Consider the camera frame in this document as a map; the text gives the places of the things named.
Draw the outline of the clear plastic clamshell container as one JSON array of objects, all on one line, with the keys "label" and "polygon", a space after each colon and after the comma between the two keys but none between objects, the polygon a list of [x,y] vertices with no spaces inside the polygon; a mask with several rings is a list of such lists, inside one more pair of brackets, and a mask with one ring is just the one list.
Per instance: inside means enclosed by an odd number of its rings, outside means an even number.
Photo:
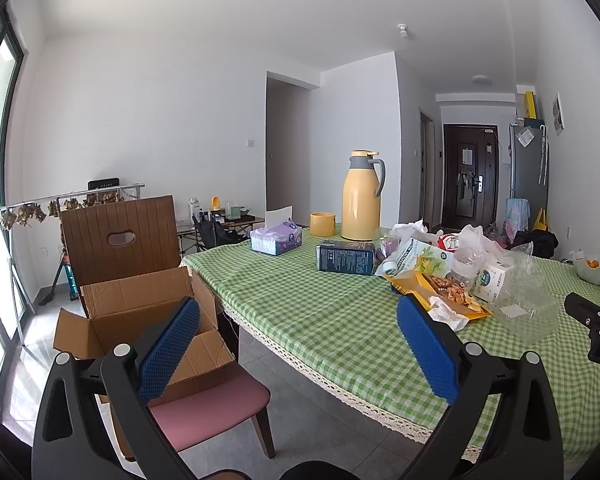
[{"label": "clear plastic clamshell container", "polygon": [[557,327],[559,302],[534,257],[512,252],[504,262],[507,270],[493,304],[494,316],[518,339],[535,344]]}]

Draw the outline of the white milk carton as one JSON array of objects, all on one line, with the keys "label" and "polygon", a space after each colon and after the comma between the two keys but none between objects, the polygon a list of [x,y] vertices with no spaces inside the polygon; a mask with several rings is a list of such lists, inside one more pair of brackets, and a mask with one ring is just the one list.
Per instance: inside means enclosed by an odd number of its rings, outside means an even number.
[{"label": "white milk carton", "polygon": [[511,261],[493,260],[483,263],[472,286],[472,294],[488,304],[494,302],[500,296],[513,268],[514,264]]}]

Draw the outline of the white tissue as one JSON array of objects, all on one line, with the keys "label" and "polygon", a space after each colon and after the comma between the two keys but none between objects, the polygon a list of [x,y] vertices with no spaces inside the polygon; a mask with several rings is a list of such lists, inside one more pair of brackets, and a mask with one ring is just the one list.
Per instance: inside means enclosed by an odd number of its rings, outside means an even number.
[{"label": "white tissue", "polygon": [[431,296],[429,298],[428,315],[434,321],[449,326],[453,332],[459,332],[465,328],[469,322],[467,316],[456,313],[445,301],[437,296]]}]

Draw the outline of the clear plastic bottle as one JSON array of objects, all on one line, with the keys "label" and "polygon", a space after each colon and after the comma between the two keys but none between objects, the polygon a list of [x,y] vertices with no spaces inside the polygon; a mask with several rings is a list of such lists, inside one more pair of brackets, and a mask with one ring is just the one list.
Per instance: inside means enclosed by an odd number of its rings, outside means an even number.
[{"label": "clear plastic bottle", "polygon": [[479,255],[469,248],[458,248],[453,254],[448,278],[469,292],[475,285],[480,266]]}]

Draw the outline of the white plastic bag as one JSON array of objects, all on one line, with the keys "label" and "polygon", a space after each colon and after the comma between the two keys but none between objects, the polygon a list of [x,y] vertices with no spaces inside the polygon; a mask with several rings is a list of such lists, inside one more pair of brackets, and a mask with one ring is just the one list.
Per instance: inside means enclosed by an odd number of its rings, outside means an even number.
[{"label": "white plastic bag", "polygon": [[507,255],[501,246],[483,234],[482,226],[468,224],[458,233],[456,260],[483,266],[486,263],[504,262]]}]

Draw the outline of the yellow snack bag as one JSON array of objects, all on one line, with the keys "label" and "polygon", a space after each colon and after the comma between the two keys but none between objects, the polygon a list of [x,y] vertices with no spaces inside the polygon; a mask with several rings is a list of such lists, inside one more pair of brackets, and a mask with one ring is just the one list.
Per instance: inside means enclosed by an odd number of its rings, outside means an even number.
[{"label": "yellow snack bag", "polygon": [[469,321],[492,316],[492,312],[464,287],[449,278],[439,278],[419,271],[406,271],[396,275],[385,275],[389,284],[402,295],[414,295],[426,310],[434,307],[434,300],[441,300],[455,314]]}]

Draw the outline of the red white snack wrapper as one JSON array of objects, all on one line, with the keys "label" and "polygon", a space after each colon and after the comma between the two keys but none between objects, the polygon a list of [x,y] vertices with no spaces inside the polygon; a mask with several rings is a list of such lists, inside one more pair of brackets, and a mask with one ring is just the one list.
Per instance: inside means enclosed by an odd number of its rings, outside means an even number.
[{"label": "red white snack wrapper", "polygon": [[456,252],[460,248],[460,234],[444,233],[438,237],[438,247],[446,252]]}]

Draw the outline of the green white snack bag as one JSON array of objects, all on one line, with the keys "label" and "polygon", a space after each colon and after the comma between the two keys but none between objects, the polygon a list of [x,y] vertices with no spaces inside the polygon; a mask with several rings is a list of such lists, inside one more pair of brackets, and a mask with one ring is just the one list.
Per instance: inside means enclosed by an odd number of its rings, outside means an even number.
[{"label": "green white snack bag", "polygon": [[410,237],[377,267],[378,276],[395,276],[408,271],[445,278],[451,270],[452,252]]}]

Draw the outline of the dark blue carton box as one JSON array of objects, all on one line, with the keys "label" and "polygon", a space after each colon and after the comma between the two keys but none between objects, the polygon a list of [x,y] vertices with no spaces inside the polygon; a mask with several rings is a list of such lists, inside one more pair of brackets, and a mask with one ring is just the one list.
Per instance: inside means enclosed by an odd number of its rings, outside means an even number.
[{"label": "dark blue carton box", "polygon": [[323,272],[372,275],[375,247],[372,243],[323,240],[316,246],[316,267]]}]

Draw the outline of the green fruit bowl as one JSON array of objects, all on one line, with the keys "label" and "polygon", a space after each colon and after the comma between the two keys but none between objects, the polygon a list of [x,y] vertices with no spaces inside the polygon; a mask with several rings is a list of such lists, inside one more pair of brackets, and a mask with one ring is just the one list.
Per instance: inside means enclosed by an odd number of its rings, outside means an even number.
[{"label": "green fruit bowl", "polygon": [[573,250],[569,258],[576,268],[577,276],[590,284],[600,285],[600,257]]}]

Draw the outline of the cardboard box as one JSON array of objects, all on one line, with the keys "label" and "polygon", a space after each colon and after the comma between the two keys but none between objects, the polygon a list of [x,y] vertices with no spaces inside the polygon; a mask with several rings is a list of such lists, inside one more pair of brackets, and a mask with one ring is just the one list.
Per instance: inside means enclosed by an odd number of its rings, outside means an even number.
[{"label": "cardboard box", "polygon": [[59,313],[54,348],[79,359],[104,356],[120,342],[132,344],[148,326],[163,321],[184,297],[200,307],[200,325],[174,370],[166,391],[150,402],[159,405],[197,393],[211,385],[211,374],[223,373],[235,361],[218,332],[215,299],[185,266],[132,276],[82,288],[87,316]]}]

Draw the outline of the blue vacuum cleaner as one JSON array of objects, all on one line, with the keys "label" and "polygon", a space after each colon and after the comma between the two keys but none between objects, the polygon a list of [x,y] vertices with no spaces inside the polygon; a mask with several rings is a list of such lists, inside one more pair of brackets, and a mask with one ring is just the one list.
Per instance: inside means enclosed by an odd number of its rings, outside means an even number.
[{"label": "blue vacuum cleaner", "polygon": [[36,302],[39,306],[46,306],[46,304],[49,304],[54,299],[61,273],[65,273],[69,291],[69,299],[71,301],[76,301],[80,299],[80,292],[78,284],[76,284],[76,277],[74,276],[69,256],[64,250],[61,254],[58,267],[54,275],[53,283],[50,285],[50,287],[46,287],[42,298]]}]

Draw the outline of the dark entrance door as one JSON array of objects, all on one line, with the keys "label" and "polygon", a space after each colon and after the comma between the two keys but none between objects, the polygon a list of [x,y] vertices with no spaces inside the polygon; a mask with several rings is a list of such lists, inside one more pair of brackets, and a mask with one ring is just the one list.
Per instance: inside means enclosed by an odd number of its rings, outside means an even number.
[{"label": "dark entrance door", "polygon": [[443,136],[442,226],[486,229],[498,209],[498,128],[445,124]]}]

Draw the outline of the brown wooden chair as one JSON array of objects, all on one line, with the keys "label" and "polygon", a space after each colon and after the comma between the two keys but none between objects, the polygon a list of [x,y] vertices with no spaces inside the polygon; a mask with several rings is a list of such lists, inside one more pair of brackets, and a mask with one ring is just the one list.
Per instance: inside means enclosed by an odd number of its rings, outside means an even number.
[{"label": "brown wooden chair", "polygon": [[[182,266],[171,196],[98,205],[60,215],[71,266],[80,289]],[[225,341],[234,356],[236,346]],[[275,455],[268,404],[271,393],[237,360],[197,393],[148,408],[177,451],[184,451],[251,420],[263,453]]]}]

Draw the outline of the grey refrigerator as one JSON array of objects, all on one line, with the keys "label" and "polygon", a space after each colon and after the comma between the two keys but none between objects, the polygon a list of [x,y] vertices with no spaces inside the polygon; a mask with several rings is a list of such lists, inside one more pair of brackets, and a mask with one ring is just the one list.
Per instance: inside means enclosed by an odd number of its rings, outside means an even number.
[{"label": "grey refrigerator", "polygon": [[550,147],[542,119],[524,118],[509,126],[509,198],[531,231],[538,214],[547,211]]}]

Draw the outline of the green checkered tablecloth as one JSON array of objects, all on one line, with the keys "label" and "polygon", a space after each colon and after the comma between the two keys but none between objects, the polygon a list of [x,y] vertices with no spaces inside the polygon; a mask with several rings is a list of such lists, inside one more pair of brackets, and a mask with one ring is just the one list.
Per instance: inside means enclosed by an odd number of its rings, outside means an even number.
[{"label": "green checkered tablecloth", "polygon": [[[396,324],[398,295],[384,278],[317,270],[318,238],[280,256],[248,243],[182,258],[211,299],[237,324],[299,373],[381,425],[425,443],[446,409],[435,396]],[[565,460],[584,460],[600,442],[600,364],[588,360],[588,332],[565,312],[535,344],[495,318],[458,335],[492,356],[533,350],[552,388]]]}]

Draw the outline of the metal drying rack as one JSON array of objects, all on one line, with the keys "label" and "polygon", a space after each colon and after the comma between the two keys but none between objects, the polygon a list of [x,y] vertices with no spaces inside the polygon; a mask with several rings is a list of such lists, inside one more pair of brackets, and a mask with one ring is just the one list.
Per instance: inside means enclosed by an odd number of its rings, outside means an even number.
[{"label": "metal drying rack", "polygon": [[3,233],[8,255],[8,275],[12,288],[12,299],[19,298],[23,305],[20,312],[14,306],[17,335],[20,344],[24,344],[23,320],[26,316],[36,315],[36,307],[24,287],[15,258],[15,242],[12,230],[15,226],[28,226],[31,221],[43,223],[47,219],[60,221],[60,214],[65,211],[76,211],[98,205],[118,204],[126,200],[140,200],[145,183],[134,182],[121,184],[116,188],[102,190],[72,191],[54,194],[0,206],[0,229]]}]

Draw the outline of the black folding chair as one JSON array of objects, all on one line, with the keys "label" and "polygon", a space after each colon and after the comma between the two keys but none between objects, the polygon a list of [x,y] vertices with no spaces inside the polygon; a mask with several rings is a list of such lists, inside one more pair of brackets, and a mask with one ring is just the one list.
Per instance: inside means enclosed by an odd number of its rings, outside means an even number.
[{"label": "black folding chair", "polygon": [[215,247],[239,244],[247,239],[255,224],[256,218],[251,216],[225,222],[209,218],[195,219],[196,251],[203,252]]}]

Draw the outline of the black router box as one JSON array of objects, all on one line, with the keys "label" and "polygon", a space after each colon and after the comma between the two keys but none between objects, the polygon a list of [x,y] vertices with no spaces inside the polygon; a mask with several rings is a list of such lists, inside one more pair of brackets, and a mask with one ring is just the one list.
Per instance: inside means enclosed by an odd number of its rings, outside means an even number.
[{"label": "black router box", "polygon": [[87,182],[87,189],[89,191],[102,190],[103,188],[116,188],[120,185],[119,178],[105,178],[91,180]]}]

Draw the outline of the folding camp table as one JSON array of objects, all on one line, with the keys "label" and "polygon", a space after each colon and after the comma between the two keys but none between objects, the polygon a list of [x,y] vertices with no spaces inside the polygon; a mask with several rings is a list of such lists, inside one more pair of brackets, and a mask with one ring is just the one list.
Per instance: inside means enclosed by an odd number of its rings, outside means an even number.
[{"label": "folding camp table", "polygon": [[264,219],[245,214],[239,219],[226,220],[219,216],[207,216],[201,220],[176,222],[178,247],[182,256],[190,252],[205,250],[243,242]]}]

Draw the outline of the purple tissue pack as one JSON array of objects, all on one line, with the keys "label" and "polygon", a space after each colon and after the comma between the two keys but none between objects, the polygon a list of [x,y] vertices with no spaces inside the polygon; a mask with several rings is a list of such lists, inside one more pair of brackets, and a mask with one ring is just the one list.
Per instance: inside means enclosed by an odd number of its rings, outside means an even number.
[{"label": "purple tissue pack", "polygon": [[292,220],[292,207],[267,211],[264,226],[250,232],[254,252],[279,256],[302,245],[302,227]]}]

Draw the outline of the yellow thermos jug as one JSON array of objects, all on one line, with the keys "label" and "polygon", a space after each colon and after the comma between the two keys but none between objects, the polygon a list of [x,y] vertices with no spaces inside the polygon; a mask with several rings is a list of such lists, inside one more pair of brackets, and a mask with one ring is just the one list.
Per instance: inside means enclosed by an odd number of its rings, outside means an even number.
[{"label": "yellow thermos jug", "polygon": [[350,155],[342,187],[341,236],[369,242],[380,227],[381,193],[386,165],[378,152],[358,150]]}]

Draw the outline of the yellow cup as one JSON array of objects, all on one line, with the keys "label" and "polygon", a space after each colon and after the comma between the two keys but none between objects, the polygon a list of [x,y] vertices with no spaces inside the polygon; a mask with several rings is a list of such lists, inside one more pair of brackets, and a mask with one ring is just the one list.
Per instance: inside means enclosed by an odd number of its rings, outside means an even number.
[{"label": "yellow cup", "polygon": [[336,216],[330,212],[310,214],[310,234],[316,237],[330,237],[336,234]]}]

